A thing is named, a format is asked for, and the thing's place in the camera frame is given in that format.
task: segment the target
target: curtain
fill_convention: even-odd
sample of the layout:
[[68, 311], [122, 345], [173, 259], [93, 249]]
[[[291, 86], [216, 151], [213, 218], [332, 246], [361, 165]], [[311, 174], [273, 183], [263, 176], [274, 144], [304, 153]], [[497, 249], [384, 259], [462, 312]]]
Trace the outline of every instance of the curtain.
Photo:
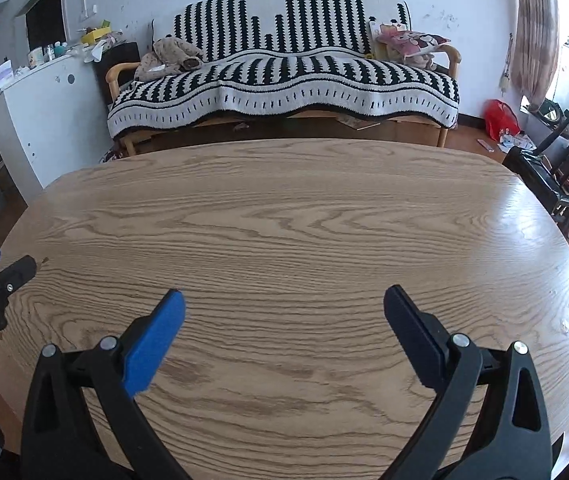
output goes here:
[[558, 0], [519, 0], [513, 82], [538, 110], [558, 67]]

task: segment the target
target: bottle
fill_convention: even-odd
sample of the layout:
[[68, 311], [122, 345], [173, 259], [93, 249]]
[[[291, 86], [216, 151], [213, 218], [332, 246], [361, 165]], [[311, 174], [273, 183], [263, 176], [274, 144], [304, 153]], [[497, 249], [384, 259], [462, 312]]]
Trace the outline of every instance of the bottle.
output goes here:
[[44, 62], [53, 61], [55, 59], [55, 52], [53, 51], [53, 45], [49, 44], [44, 50]]

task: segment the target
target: wood grain tabletop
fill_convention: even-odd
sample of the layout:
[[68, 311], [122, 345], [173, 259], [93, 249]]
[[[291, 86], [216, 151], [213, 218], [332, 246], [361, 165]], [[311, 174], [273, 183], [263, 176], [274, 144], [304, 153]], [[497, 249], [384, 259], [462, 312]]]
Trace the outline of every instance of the wood grain tabletop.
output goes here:
[[51, 184], [0, 268], [24, 254], [42, 266], [0, 341], [19, 416], [43, 345], [92, 348], [184, 293], [183, 328], [137, 400], [196, 480], [377, 479], [434, 399], [383, 314], [395, 283], [480, 346], [525, 341], [553, 439], [569, 424], [569, 247], [483, 156], [346, 139], [135, 156]]

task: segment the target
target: black chair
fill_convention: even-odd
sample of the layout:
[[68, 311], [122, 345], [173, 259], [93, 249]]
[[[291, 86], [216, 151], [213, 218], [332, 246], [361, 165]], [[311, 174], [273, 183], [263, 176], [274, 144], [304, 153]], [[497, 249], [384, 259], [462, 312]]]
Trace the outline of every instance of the black chair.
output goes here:
[[533, 152], [517, 146], [509, 150], [503, 166], [518, 174], [535, 194], [543, 207], [558, 224], [569, 217], [569, 145], [561, 160], [551, 169], [543, 163], [543, 153], [569, 126], [569, 111], [565, 110], [561, 124]]

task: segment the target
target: small table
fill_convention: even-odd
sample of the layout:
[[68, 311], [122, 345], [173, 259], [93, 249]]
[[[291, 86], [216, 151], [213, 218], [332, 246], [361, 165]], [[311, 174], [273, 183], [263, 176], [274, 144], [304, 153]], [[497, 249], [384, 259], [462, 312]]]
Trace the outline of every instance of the small table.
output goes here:
[[137, 400], [196, 480], [378, 478], [434, 398], [383, 314], [395, 283], [481, 346], [525, 341], [553, 439], [569, 424], [569, 246], [484, 156], [346, 139], [134, 156], [52, 183], [0, 268], [24, 254], [43, 263], [0, 342], [19, 416], [43, 345], [91, 348], [183, 291], [184, 326]]

